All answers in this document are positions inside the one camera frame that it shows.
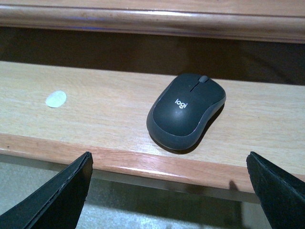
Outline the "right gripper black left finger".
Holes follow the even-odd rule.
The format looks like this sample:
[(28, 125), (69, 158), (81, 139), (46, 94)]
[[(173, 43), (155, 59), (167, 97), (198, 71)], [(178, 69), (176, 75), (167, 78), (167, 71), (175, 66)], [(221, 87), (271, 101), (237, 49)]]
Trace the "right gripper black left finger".
[(0, 217), (2, 229), (74, 229), (92, 177), (93, 158), (85, 152), (60, 173)]

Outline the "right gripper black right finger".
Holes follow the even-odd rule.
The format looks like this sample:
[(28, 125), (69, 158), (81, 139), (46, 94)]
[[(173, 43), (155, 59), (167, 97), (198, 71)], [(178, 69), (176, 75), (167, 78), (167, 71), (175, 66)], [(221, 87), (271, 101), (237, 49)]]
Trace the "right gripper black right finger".
[(305, 227), (305, 183), (277, 165), (251, 152), (247, 170), (255, 194), (273, 229)]

